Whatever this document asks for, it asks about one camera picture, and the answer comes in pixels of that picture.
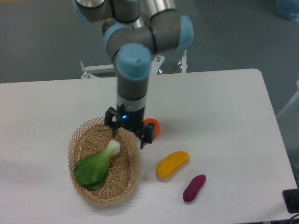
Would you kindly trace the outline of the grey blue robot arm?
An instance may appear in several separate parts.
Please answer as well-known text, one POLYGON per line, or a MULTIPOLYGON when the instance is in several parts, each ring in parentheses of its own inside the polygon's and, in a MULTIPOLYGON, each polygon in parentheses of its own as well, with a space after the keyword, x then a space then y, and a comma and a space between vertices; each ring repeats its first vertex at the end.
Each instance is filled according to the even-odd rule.
POLYGON ((177 12, 172 0, 145 1, 147 20, 138 0, 75 0, 84 23, 114 19, 104 33, 105 49, 117 77, 117 107, 105 114, 105 125, 116 136, 119 128, 131 131, 141 145, 150 144, 155 126, 143 121, 152 56, 189 46, 194 38, 192 20, 177 12))

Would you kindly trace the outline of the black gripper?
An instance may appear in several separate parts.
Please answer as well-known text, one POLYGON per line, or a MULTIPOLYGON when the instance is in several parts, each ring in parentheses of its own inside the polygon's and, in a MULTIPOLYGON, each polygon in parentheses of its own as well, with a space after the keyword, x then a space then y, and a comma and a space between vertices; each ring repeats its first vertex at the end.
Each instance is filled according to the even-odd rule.
POLYGON ((115 138, 119 128, 133 132, 139 137, 143 149, 146 144, 151 144, 155 138, 155 125, 153 123, 145 124, 143 122, 145 107, 138 111, 128 111, 124 104, 118 105, 117 110, 109 107, 105 113, 105 126, 112 131, 112 137, 115 138))

